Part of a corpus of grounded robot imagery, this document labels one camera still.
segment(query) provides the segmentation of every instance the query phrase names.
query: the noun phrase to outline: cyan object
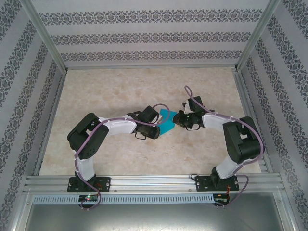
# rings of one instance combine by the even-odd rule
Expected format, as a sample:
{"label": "cyan object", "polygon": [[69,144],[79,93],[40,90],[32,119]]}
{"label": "cyan object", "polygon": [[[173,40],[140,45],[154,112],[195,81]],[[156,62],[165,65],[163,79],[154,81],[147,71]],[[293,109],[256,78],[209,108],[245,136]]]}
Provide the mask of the cyan object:
{"label": "cyan object", "polygon": [[[161,114],[163,116],[163,120],[165,120],[165,118],[167,118],[168,116],[168,110],[166,109],[161,109],[159,114]],[[167,120],[166,123],[158,125],[160,127],[160,136],[163,135],[164,133],[170,131],[171,129],[173,129],[175,127],[175,123],[172,122],[173,117],[177,114],[177,112],[173,112],[170,111],[170,117]]]}

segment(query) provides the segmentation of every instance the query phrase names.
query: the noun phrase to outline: marble floor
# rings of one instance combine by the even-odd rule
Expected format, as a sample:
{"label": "marble floor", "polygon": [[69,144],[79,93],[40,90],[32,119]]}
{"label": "marble floor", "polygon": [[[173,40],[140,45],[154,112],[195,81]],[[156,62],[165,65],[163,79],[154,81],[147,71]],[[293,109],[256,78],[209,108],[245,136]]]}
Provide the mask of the marble floor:
{"label": "marble floor", "polygon": [[[74,174],[74,152],[66,137],[86,114],[117,117],[157,103],[178,111],[188,99],[184,85],[208,108],[244,116],[230,68],[69,70],[40,175]],[[227,155],[223,133],[210,128],[186,131],[175,126],[145,141],[120,134],[107,137],[102,145],[94,156],[98,175],[209,174]],[[241,172],[261,171],[256,162]]]}

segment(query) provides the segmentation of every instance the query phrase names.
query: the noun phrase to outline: wallpaper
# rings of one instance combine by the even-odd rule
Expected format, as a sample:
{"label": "wallpaper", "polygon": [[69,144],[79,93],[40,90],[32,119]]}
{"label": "wallpaper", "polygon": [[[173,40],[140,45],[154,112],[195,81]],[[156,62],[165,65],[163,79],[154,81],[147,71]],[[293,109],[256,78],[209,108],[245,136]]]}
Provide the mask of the wallpaper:
{"label": "wallpaper", "polygon": [[0,231],[32,175],[62,74],[17,0],[0,2]]}
{"label": "wallpaper", "polygon": [[236,64],[269,0],[34,0],[68,67]]}
{"label": "wallpaper", "polygon": [[242,70],[275,172],[308,230],[308,1],[282,0]]}

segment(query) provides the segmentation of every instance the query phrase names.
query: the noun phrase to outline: gray panel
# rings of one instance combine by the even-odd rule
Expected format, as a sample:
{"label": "gray panel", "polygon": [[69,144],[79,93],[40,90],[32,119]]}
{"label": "gray panel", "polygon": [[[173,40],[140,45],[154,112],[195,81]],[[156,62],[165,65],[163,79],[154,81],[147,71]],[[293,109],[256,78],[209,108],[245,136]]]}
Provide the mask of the gray panel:
{"label": "gray panel", "polygon": [[245,194],[226,209],[213,205],[32,205],[27,231],[279,231],[272,196]]}
{"label": "gray panel", "polygon": [[[189,1],[171,0],[152,2],[149,0],[134,0],[130,2],[92,0],[89,2],[77,0],[72,4],[71,0],[57,1],[33,1],[43,23],[52,36],[58,36],[56,44],[65,64],[68,67],[76,66],[108,66],[108,65],[148,65],[140,62],[139,58],[132,55],[116,58],[94,58],[95,52],[126,52],[141,51],[194,51],[201,52],[231,52],[238,54],[244,49],[247,38],[241,36],[231,38],[232,32],[250,34],[259,21],[268,0],[221,0],[221,1]],[[223,39],[212,39],[207,35],[194,40],[190,39],[161,39],[143,38],[136,40],[117,39],[116,42],[99,41],[101,34],[116,34],[122,37],[124,34],[136,37],[147,33],[151,37],[154,33],[223,33]],[[68,56],[79,56],[77,59]],[[216,57],[215,64],[236,64],[238,57]],[[175,55],[164,59],[164,64],[183,64],[185,59],[192,64],[212,64],[213,58],[206,54],[200,56]]]}
{"label": "gray panel", "polygon": [[48,51],[50,52],[52,58],[56,62],[57,66],[60,68],[61,73],[66,74],[66,66],[64,64],[64,61],[62,60],[60,53],[58,52],[56,46],[54,45],[46,27],[44,26],[38,12],[34,8],[31,0],[20,0],[20,3],[23,7],[23,9],[26,11],[27,15],[29,16],[31,22],[35,26],[35,28],[38,30],[38,33],[45,43]]}
{"label": "gray panel", "polygon": [[3,0],[0,7],[0,231],[4,231],[24,176],[33,172],[62,75],[55,64],[50,70],[54,61],[20,2]]}
{"label": "gray panel", "polygon": [[[33,204],[36,205],[76,205],[79,195],[35,195]],[[97,202],[86,202],[94,205]],[[148,205],[148,204],[203,204],[214,203],[213,194],[159,194],[159,195],[102,195],[103,205]]]}
{"label": "gray panel", "polygon": [[308,230],[307,11],[303,0],[282,0],[241,70],[300,230]]}

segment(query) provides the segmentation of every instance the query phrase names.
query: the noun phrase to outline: aluminum frame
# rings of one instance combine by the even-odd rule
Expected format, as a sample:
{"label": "aluminum frame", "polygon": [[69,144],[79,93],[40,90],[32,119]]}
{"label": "aluminum frame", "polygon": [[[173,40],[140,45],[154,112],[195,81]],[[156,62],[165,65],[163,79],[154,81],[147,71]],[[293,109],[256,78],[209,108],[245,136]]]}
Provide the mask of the aluminum frame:
{"label": "aluminum frame", "polygon": [[[258,124],[257,119],[256,119],[256,116],[255,116],[252,104],[249,100],[248,92],[247,92],[247,89],[244,85],[244,80],[243,80],[242,74],[241,74],[241,72],[238,72],[235,68],[232,68],[232,72],[233,72],[233,77],[234,77],[234,81],[235,81],[235,84],[236,84],[236,88],[239,92],[239,96],[240,96],[240,100],[241,100],[241,103],[242,103],[242,106],[243,106],[244,113],[245,113],[246,116],[250,116],[253,119],[254,123],[257,125]],[[258,130],[258,133],[261,134],[259,127],[256,126],[256,128]],[[263,160],[264,160],[264,164],[266,166],[267,172],[273,173],[274,171],[273,171],[272,166],[270,164],[269,155],[266,152],[266,150],[264,150],[264,153],[263,153]]]}
{"label": "aluminum frame", "polygon": [[[297,231],[298,226],[291,210],[288,197],[279,173],[247,174],[249,184],[244,193],[272,193],[279,211],[283,228]],[[16,210],[12,226],[8,230],[24,231],[35,195],[85,195],[85,193],[68,193],[67,184],[72,176],[28,176],[22,191],[21,200]],[[158,195],[158,194],[212,194],[225,193],[197,192],[190,175],[145,175],[145,176],[109,176],[110,192],[107,195]],[[238,177],[240,188],[246,178]]]}
{"label": "aluminum frame", "polygon": [[250,53],[252,52],[255,44],[259,40],[264,28],[266,27],[266,24],[269,22],[271,16],[275,12],[275,9],[277,8],[278,4],[280,3],[280,0],[269,0],[266,8],[264,9],[264,12],[262,13],[257,26],[255,27],[253,33],[251,34],[236,66],[237,70],[241,70],[243,66],[245,65]]}
{"label": "aluminum frame", "polygon": [[61,70],[62,74],[66,74],[67,67],[65,65],[65,62],[63,58],[61,57],[61,54],[59,53],[58,49],[56,48],[56,45],[54,44],[48,30],[46,29],[40,15],[38,14],[37,10],[32,4],[31,0],[20,0],[20,3],[31,19],[31,22],[35,26],[38,34],[40,35],[41,39],[45,43],[48,51],[50,52],[52,58],[57,63],[57,66]]}

